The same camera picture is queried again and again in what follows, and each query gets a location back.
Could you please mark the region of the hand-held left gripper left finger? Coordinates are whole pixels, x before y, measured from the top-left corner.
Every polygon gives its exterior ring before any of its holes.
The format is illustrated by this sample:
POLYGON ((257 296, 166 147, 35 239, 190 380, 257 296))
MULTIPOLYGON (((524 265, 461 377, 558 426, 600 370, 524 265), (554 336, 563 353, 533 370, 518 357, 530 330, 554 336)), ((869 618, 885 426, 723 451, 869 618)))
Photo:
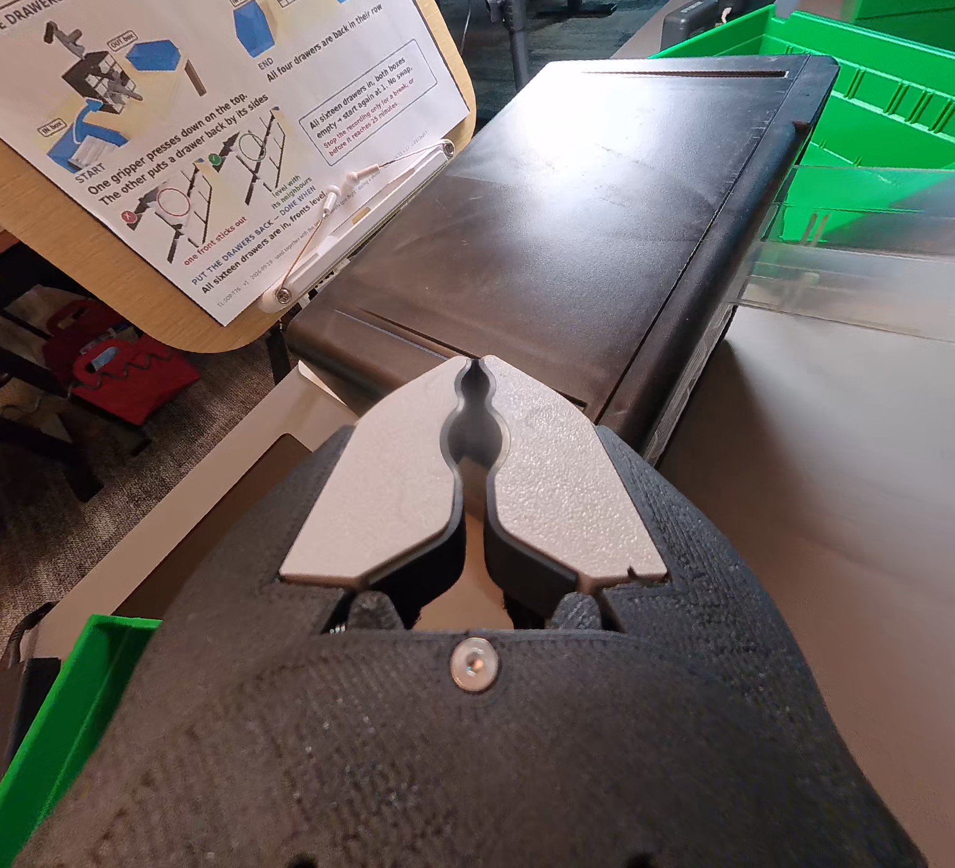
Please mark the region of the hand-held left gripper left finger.
POLYGON ((453 357, 358 420, 279 569, 284 580, 369 588, 454 535, 464 503, 449 434, 472 363, 453 357))

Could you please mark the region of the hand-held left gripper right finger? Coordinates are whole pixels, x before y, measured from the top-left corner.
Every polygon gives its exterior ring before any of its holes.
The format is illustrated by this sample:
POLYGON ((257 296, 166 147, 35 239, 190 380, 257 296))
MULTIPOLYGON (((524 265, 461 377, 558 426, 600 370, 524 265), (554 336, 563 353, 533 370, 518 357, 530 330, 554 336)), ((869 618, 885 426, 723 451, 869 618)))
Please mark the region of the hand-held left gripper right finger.
POLYGON ((595 425, 496 356, 479 361, 501 435, 487 509, 502 536, 577 577, 582 590, 668 570, 595 425))

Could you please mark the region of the black drawer cabinet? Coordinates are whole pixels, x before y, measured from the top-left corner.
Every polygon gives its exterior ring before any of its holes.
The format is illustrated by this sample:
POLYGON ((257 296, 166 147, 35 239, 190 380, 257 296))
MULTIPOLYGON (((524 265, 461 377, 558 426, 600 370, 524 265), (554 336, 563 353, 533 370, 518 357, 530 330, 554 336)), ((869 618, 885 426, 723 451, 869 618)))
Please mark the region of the black drawer cabinet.
POLYGON ((547 65, 298 314, 290 349, 354 410, 495 355, 656 463, 839 70, 547 65))

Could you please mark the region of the clear plastic drawer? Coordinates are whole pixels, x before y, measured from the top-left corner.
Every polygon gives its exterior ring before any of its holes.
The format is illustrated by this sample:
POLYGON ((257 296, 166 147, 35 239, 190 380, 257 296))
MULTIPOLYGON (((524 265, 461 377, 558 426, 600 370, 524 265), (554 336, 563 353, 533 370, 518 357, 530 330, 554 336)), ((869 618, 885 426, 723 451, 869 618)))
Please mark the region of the clear plastic drawer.
POLYGON ((795 167, 737 303, 952 344, 953 169, 795 167))

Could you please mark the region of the green storage bin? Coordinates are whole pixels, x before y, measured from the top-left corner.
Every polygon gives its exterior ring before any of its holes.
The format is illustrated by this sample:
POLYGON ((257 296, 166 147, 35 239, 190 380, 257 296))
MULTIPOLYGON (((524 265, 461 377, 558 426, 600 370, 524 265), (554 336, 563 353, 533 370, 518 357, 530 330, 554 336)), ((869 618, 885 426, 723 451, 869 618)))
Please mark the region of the green storage bin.
POLYGON ((15 862, 100 743, 160 620, 91 615, 2 777, 1 865, 15 862))
POLYGON ((771 5, 657 56, 802 53, 840 68, 769 240, 952 260, 952 52, 771 5))

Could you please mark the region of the grey desk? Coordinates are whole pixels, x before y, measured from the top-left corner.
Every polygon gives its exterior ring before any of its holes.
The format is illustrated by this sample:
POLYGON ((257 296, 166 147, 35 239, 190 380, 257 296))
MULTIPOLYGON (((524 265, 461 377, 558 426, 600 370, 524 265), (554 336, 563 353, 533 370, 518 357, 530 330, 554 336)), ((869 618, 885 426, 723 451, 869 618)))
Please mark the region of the grey desk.
MULTIPOLYGON (((159 616, 193 557, 354 420, 283 379, 33 631, 66 658, 93 613, 159 616)), ((791 624, 865 773, 932 866, 953 866, 953 345, 737 310, 663 475, 791 624)))

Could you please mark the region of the red bag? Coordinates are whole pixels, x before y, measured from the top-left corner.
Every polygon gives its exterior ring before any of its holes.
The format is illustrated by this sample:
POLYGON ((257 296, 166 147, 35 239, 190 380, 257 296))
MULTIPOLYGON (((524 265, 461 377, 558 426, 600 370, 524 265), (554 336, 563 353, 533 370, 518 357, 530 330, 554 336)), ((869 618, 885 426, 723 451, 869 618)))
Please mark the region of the red bag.
POLYGON ((155 411, 200 380, 199 370, 176 349, 141 334, 101 301, 80 298, 47 320, 44 362, 72 397, 130 424, 155 411))

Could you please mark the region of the white page holder bar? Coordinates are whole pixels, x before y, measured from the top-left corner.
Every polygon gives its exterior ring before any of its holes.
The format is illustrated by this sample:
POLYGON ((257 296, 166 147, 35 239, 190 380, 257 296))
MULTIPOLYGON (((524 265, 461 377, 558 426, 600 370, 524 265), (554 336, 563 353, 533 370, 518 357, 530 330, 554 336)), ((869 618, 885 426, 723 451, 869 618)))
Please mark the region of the white page holder bar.
POLYGON ((260 295, 264 313, 287 310, 344 265, 410 198, 455 157, 449 138, 345 173, 325 189, 319 217, 284 275, 260 295))

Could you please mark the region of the grey metal pole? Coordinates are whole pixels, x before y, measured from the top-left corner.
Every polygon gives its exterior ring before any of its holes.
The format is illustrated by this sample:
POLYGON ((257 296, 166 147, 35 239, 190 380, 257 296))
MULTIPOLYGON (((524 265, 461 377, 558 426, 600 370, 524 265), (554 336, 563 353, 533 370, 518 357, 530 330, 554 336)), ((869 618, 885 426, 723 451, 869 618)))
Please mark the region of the grey metal pole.
POLYGON ((508 32, 513 74, 519 92, 531 78, 524 0, 485 0, 485 4, 491 24, 503 25, 508 32))

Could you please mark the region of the dark grey box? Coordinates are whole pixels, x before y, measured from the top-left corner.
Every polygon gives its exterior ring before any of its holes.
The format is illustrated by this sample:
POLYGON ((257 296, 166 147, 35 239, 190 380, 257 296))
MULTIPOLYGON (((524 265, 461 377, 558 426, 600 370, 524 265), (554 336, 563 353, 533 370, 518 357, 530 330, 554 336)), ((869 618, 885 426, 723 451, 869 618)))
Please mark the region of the dark grey box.
POLYGON ((746 14, 719 0, 689 0, 663 17, 660 54, 746 14))

